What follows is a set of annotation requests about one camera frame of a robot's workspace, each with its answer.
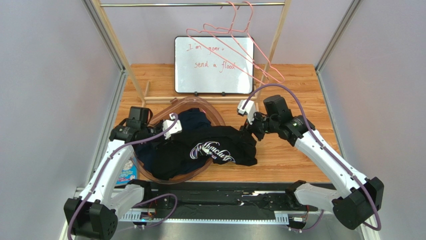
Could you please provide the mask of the black floral t-shirt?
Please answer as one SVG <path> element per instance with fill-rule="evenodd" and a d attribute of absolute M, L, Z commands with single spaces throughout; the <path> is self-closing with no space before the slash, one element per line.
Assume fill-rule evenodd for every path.
<path fill-rule="evenodd" d="M 174 134 L 156 147 L 151 174 L 160 180 L 193 172 L 211 159 L 214 164 L 234 163 L 253 166 L 256 159 L 256 140 L 232 126 L 211 126 Z"/>

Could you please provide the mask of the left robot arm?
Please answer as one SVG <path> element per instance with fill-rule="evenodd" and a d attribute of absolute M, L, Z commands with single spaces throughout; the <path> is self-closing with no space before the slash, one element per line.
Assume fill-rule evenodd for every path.
<path fill-rule="evenodd" d="M 133 106 L 129 116 L 113 128 L 106 152 L 92 178 L 78 197 L 69 198 L 64 204 L 69 240 L 74 237 L 110 240 L 124 214 L 143 201 L 146 184 L 137 179 L 129 181 L 120 193 L 113 195 L 124 166 L 135 161 L 133 146 L 160 137 L 169 138 L 182 129 L 176 113 L 150 127 L 152 116 L 149 108 Z"/>

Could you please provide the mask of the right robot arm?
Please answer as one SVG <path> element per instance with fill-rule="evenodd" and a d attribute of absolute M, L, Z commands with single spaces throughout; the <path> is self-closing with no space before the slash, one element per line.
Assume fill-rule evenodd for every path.
<path fill-rule="evenodd" d="M 331 181 L 334 189 L 298 180 L 285 190 L 284 202 L 291 209 L 312 206 L 333 213 L 346 228 L 354 230 L 381 208 L 384 183 L 368 178 L 346 162 L 302 115 L 293 116 L 285 99 L 273 95 L 263 101 L 266 114 L 256 110 L 252 100 L 241 100 L 237 113 L 247 120 L 240 128 L 260 141 L 265 134 L 277 134 L 307 156 Z"/>

